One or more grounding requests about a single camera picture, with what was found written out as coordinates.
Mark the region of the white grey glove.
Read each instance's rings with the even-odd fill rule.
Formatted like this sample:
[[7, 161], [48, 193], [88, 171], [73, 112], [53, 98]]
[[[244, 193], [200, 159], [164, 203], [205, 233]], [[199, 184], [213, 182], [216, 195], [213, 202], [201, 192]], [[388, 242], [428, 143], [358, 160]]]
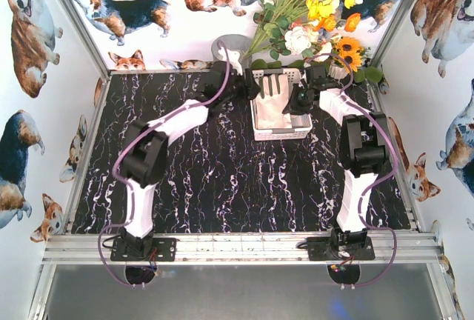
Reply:
[[259, 130], [289, 129], [291, 115], [283, 114], [290, 98], [288, 78], [284, 74], [262, 76], [259, 80], [261, 92], [256, 102], [256, 127]]

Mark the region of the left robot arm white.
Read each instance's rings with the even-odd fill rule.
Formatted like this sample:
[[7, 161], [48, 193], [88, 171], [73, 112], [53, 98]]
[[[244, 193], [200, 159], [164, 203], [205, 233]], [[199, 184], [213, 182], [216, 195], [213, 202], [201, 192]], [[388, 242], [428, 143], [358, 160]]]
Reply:
[[216, 61], [192, 99], [151, 121], [129, 124], [124, 148], [113, 166], [114, 176], [127, 186], [124, 236], [145, 239], [153, 231], [153, 194], [167, 165], [168, 147], [187, 132], [207, 123], [210, 114], [227, 101], [254, 99], [261, 91], [247, 67], [240, 76], [225, 61]]

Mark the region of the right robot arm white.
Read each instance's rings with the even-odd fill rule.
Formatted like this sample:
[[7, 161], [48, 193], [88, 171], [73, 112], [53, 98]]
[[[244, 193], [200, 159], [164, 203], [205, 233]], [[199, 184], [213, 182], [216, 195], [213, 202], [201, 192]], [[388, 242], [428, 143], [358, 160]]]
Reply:
[[327, 78], [321, 66], [305, 69], [305, 77], [293, 85], [283, 112], [302, 116], [314, 106], [340, 125], [338, 156], [345, 181], [337, 225], [345, 233], [361, 232], [368, 228], [366, 213], [371, 190], [390, 160], [387, 117], [353, 101]]

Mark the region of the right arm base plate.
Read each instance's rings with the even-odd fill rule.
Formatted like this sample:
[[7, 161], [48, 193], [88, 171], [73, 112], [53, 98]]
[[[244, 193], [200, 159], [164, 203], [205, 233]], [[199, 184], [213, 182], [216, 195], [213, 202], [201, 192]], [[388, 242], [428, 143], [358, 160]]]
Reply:
[[296, 246], [306, 250], [310, 261], [346, 260], [372, 261], [375, 252], [367, 229], [357, 232], [343, 231], [339, 227], [329, 236], [308, 237]]

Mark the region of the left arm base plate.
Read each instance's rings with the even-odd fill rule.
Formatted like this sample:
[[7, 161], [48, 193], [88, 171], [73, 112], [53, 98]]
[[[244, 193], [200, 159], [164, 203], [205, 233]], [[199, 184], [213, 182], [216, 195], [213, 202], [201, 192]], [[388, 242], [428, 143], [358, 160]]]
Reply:
[[139, 243], [119, 238], [113, 242], [110, 260], [173, 262], [176, 251], [177, 239], [175, 238], [151, 238]]

